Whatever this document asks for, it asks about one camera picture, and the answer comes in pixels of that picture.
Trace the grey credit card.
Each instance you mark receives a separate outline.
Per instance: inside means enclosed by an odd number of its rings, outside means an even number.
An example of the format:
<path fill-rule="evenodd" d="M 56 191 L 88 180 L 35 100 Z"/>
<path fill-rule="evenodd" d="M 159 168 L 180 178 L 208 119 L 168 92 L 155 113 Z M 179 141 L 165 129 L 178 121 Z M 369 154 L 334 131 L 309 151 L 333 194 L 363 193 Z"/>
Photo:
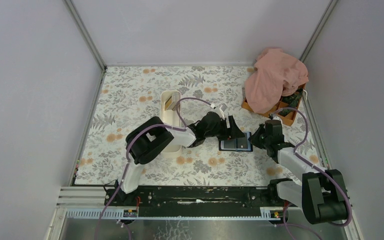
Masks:
<path fill-rule="evenodd" d="M 236 139 L 237 148 L 241 150 L 247 150 L 249 148 L 249 142 L 246 137 Z"/>

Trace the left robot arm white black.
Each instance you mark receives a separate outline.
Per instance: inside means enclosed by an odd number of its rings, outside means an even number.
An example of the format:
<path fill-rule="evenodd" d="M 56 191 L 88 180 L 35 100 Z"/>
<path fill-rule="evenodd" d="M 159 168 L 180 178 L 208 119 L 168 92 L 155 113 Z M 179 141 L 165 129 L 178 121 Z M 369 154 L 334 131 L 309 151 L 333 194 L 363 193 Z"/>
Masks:
<path fill-rule="evenodd" d="M 215 137 L 221 142 L 245 136 L 232 115 L 221 117 L 210 111 L 201 120 L 186 127 L 166 124 L 158 116 L 154 116 L 127 135 L 127 164 L 118 179 L 117 189 L 125 194 L 135 191 L 139 187 L 144 166 L 152 162 L 170 144 L 195 148 L 207 138 Z"/>

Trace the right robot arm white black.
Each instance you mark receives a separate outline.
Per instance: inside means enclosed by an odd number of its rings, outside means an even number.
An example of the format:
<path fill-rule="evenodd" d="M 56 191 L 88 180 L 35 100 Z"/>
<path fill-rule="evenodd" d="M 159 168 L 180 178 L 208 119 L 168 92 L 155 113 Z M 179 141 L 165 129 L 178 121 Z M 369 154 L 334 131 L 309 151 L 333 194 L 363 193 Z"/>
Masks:
<path fill-rule="evenodd" d="M 336 225 L 338 221 L 350 221 L 352 209 L 342 173 L 318 167 L 299 155 L 295 146 L 285 141 L 280 120 L 266 120 L 249 140 L 301 182 L 297 184 L 290 178 L 271 180 L 267 186 L 271 199 L 288 201 L 301 208 L 311 224 Z"/>

